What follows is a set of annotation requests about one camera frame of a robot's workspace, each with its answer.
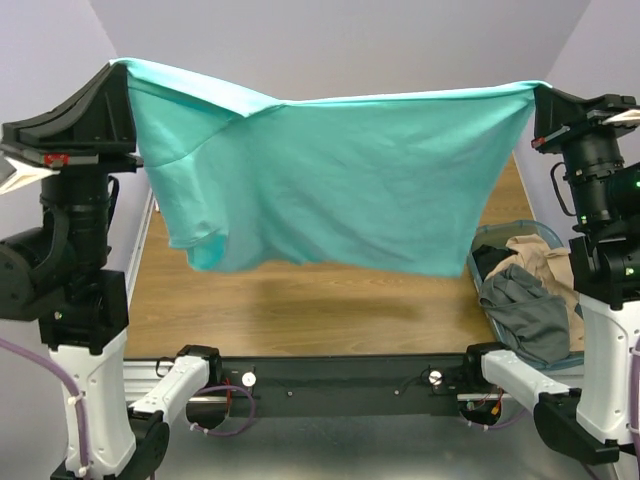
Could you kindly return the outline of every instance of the plastic bin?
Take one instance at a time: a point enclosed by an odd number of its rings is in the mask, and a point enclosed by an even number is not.
[[[489,225],[478,228],[476,231],[476,236],[473,239],[473,243],[471,244],[471,252],[475,251],[481,245],[489,245],[492,247],[500,248],[504,247],[507,241],[511,237],[515,237],[517,235],[539,235],[551,248],[559,248],[562,247],[562,241],[558,236],[546,225],[543,225],[539,222],[534,222],[532,220],[519,220],[513,223],[505,223],[501,225]],[[478,267],[473,258],[473,255],[469,253],[467,257],[467,265],[469,266],[469,270],[471,271],[471,275],[473,276],[473,283],[476,286],[476,290],[480,289],[482,285],[482,278],[480,277],[480,272],[478,272]],[[491,329],[493,330],[494,335],[498,341],[505,341],[506,332],[502,325],[496,322],[490,315],[487,315],[489,318],[489,323],[491,325]],[[552,365],[545,365],[540,362],[527,362],[532,367],[538,370],[560,370],[563,368],[575,367],[576,365],[581,365],[584,363],[584,353],[583,352],[571,352],[571,354]]]

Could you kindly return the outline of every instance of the clothing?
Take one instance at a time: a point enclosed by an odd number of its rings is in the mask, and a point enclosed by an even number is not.
[[[506,246],[515,251],[516,255],[500,262],[487,278],[512,264],[520,265],[538,278],[551,295],[559,295],[564,298],[571,329],[571,349],[582,350],[584,322],[576,313],[579,297],[578,292],[573,289],[569,249],[555,248],[552,250],[539,235],[513,237],[507,241]]]
[[[280,259],[459,276],[542,85],[287,101],[116,62],[170,245],[223,272]]]
[[[487,275],[489,275],[489,273],[491,273],[502,260],[510,257],[514,253],[516,252],[508,248],[496,248],[490,245],[480,245],[480,247],[472,253],[480,278],[482,280],[487,278]]]
[[[507,333],[505,343],[519,356],[552,364],[569,355],[569,321],[562,297],[517,264],[488,278],[480,305]]]

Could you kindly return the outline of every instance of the wooden table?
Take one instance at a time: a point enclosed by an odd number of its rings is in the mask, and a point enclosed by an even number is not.
[[[529,218],[511,161],[481,224]],[[129,358],[173,356],[189,343],[222,355],[338,355],[459,352],[493,339],[467,272],[441,279],[269,263],[250,273],[198,273],[167,245],[154,213],[132,299]]]

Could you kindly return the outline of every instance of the turquoise cloth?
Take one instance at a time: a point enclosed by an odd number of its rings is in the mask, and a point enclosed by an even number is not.
[[[460,275],[542,83],[287,101],[115,62],[171,247],[223,272],[280,259]]]

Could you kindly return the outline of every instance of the gray floor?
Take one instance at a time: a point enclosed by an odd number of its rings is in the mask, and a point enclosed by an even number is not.
[[[609,478],[607,468],[598,470]],[[531,417],[501,431],[428,416],[264,419],[233,438],[177,422],[157,480],[568,480],[590,478],[548,450]]]

